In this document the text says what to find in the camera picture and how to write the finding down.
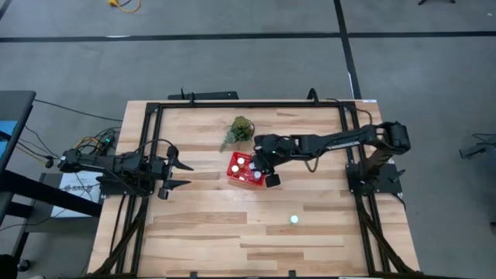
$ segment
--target black metal frame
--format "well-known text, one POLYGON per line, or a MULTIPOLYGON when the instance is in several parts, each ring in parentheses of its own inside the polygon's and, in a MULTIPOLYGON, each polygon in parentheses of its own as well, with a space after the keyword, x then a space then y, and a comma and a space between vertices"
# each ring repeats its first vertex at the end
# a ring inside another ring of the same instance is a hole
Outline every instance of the black metal frame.
MULTIPOLYGON (((155 118, 155 123, 153 127, 153 135, 152 140, 158 140, 160 134, 160 126, 162 123, 164 109, 194 109, 194 108, 337 108, 339 110, 339 117, 343 131, 348 130, 348 124, 346 121, 346 110, 348 109, 351 114, 351 118, 353 121, 353 128, 358 129, 358 115, 355 102, 321 102, 315 91, 311 90, 308 93, 307 99, 310 101, 299 101, 299 102, 198 102, 195 101, 195 94, 190 94, 190 100, 187 102, 174 102, 174 103, 148 103, 146 105, 146 113, 143 120, 143 129, 141 131, 141 138, 139 140, 140 144, 146 142, 147 132, 150 128, 151 116, 153 112, 157 114, 155 118)), ((150 148, 150 156, 157 155, 157 145, 158 141, 154 141, 151 143, 150 148)), ((140 150, 141 154, 144 153, 144 148, 140 150)), ((364 160, 366 158, 366 154, 363 146, 358 147, 358 153, 360 155, 360 160, 364 160)), ((351 147, 346 148, 346 155, 348 164, 346 167, 354 165, 356 162, 353 158, 353 150, 351 147)), ((353 187, 356 185, 352 185, 350 183, 350 192, 355 197, 356 210, 359 217, 360 231, 363 240, 363 251, 365 254, 365 260, 367 263, 367 272, 370 277, 382 277, 382 278, 443 278, 439 276, 429 276, 424 275, 421 272, 413 271, 410 267, 408 267, 401 258, 394 252, 392 247, 389 245, 387 240, 384 238, 382 234, 381 221, 379 217, 379 211, 377 208, 377 202, 375 200, 375 195, 372 193, 367 196, 369 201, 370 213, 372 217, 367 213, 365 209, 365 205, 363 203, 363 196, 359 191, 353 191, 353 187), (370 246, 370 238, 368 232, 371 232, 374 238, 377 240, 380 257, 381 257, 381 265, 382 271, 376 271, 374 266, 374 256, 372 254, 372 248, 370 246), (389 263, 392 263, 398 273, 392 273, 389 263)), ((146 219, 146 210, 148 208, 148 198, 143 198, 142 204, 139 208, 138 213, 134 221, 131 223, 130 220, 134 213, 134 205, 135 205, 136 197, 130 197, 129 206, 126 212, 126 220, 125 220, 125 233, 123 233, 121 241, 117 245, 114 251, 112 251, 111 257, 106 260, 104 265, 95 272, 94 275, 96 277, 104 277, 104 278, 136 278, 138 266, 140 264, 140 254, 141 254, 141 246, 143 243, 143 231, 145 226, 146 219), (126 254, 127 243, 131 239, 133 233, 136 232, 136 241, 134 245, 134 253, 133 260, 131 263, 130 273, 123 273, 123 259, 126 254), (115 270, 115 274, 109 274, 112 269, 113 263, 117 260, 117 268, 115 270)), ((293 277, 296 277, 296 274, 293 270, 290 270, 290 277, 293 274, 293 277)), ((195 272, 191 272, 190 277, 196 277, 195 272)))

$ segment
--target green plant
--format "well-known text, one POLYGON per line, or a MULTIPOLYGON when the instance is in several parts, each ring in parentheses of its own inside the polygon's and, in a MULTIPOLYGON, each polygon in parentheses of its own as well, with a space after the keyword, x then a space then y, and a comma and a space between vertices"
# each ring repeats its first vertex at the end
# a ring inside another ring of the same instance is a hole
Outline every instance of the green plant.
POLYGON ((222 152, 229 143, 251 140, 254 133, 255 125, 253 122, 243 116, 237 116, 229 128, 229 131, 227 131, 224 142, 220 146, 220 152, 222 152))

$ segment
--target floor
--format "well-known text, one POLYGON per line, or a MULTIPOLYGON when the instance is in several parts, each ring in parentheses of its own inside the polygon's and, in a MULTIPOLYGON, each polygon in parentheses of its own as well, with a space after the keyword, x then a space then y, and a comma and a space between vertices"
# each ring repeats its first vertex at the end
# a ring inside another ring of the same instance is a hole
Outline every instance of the floor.
MULTIPOLYGON (((5 1, 0 37, 339 32, 331 0, 148 0, 133 14, 96 0, 5 1)), ((491 0, 341 2, 348 33, 496 30, 491 0)), ((0 88, 112 118, 122 118, 128 100, 181 88, 249 99, 304 98, 313 87, 321 98, 377 99, 383 119, 404 123, 411 137, 412 150, 395 161, 407 170, 401 182, 420 267, 492 278, 494 155, 461 160, 458 149, 475 143, 471 133, 496 130, 496 37, 351 38, 350 49, 360 91, 350 87, 340 38, 0 43, 0 88)), ((39 103, 28 121, 57 153, 114 124, 39 103)), ((46 171, 23 153, 8 168, 33 179, 46 171)), ((8 217, 2 228, 18 222, 8 217)), ((0 232, 0 253, 11 252, 18 233, 0 232)), ((19 278, 78 276, 93 237, 31 235, 24 257, 36 265, 19 278)))

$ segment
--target black desk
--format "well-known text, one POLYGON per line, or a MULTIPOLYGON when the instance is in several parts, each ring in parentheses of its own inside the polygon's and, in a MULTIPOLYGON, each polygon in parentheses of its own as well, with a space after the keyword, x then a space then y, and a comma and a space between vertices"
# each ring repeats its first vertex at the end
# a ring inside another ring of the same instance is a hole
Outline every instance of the black desk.
MULTIPOLYGON (((88 201, 84 198, 69 194, 65 191, 58 189, 59 180, 50 177, 50 181, 45 183, 44 178, 40 181, 33 181, 27 177, 6 170, 9 159, 12 155, 14 148, 19 140, 22 129, 24 128, 31 109, 36 93, 33 91, 0 91, 0 121, 16 121, 12 134, 7 137, 7 144, 0 158, 0 225, 5 218, 5 215, 14 215, 25 219, 24 226, 22 226, 21 234, 15 244, 13 256, 16 262, 19 262, 26 244, 29 232, 32 229, 43 229, 44 232, 49 232, 50 225, 56 222, 69 222, 73 220, 53 220, 49 219, 43 222, 42 226, 26 226, 26 224, 33 224, 39 222, 39 218, 50 217, 53 205, 60 206, 76 212, 81 212, 93 217, 99 217, 102 211, 102 206, 98 203, 88 201), (12 198, 15 194, 32 198, 31 205, 23 205, 13 202, 12 198)), ((89 218, 90 222, 96 223, 96 218, 89 218)))
MULTIPOLYGON (((33 91, 0 91, 0 121, 17 121, 11 139, 0 158, 0 176, 5 172, 22 129, 28 121, 35 95, 33 91)), ((23 218, 28 218, 31 214, 31 208, 11 202, 13 197, 14 193, 11 191, 0 191, 0 224, 6 214, 23 218)))

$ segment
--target white paper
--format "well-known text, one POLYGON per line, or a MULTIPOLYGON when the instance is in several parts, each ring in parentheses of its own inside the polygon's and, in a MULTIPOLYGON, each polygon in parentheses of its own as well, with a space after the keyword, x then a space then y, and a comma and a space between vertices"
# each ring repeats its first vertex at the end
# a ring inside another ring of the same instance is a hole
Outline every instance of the white paper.
MULTIPOLYGON (((60 181, 59 189, 73 195, 77 195, 78 197, 85 198, 89 201, 98 202, 98 200, 100 199, 100 186, 96 178, 101 175, 102 173, 92 171, 80 171, 77 173, 77 176, 76 174, 62 174, 62 180, 60 181)), ((69 209, 65 209, 64 211, 63 210, 64 208, 54 206, 52 209, 51 217, 90 217, 89 215, 80 212, 74 212, 69 209)))

